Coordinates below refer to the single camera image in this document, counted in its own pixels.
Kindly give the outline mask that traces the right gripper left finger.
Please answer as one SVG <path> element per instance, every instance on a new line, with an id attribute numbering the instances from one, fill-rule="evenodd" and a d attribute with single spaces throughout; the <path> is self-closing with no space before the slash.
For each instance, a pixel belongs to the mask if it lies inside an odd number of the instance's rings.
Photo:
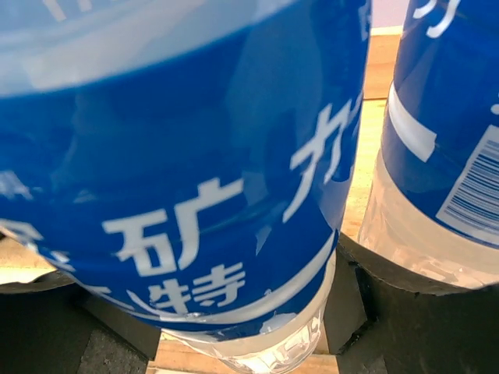
<path id="1" fill-rule="evenodd" d="M 160 336 L 58 271 L 1 286 L 3 373 L 145 373 Z"/>

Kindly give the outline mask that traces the water bottle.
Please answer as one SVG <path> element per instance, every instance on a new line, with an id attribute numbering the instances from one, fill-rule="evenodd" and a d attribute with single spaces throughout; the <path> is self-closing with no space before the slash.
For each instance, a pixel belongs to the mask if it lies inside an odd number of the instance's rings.
<path id="1" fill-rule="evenodd" d="M 320 336 L 368 1 L 4 1 L 1 229 L 241 373 Z"/>
<path id="2" fill-rule="evenodd" d="M 359 244 L 414 273 L 498 282 L 498 4 L 412 1 Z"/>

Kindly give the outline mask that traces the wooden two-tier shelf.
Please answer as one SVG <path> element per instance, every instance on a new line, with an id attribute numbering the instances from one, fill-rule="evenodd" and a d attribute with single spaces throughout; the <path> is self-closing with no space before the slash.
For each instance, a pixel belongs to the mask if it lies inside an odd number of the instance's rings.
<path id="1" fill-rule="evenodd" d="M 371 170 L 380 144 L 386 91 L 395 65 L 397 26 L 377 28 L 370 45 L 366 100 L 359 133 L 359 152 L 355 176 L 349 193 L 343 234 L 356 240 L 366 209 Z M 6 284 L 29 283 L 48 268 L 9 239 L 1 241 L 1 274 Z M 174 337 L 161 332 L 155 359 L 145 373 L 226 373 L 228 368 L 214 358 L 188 348 Z"/>

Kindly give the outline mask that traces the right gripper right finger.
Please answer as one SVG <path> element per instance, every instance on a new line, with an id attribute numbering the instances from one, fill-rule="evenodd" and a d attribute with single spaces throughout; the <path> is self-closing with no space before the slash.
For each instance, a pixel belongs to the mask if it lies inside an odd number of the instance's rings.
<path id="1" fill-rule="evenodd" d="M 498 286 L 432 280 L 340 235 L 324 310 L 341 373 L 496 373 Z"/>

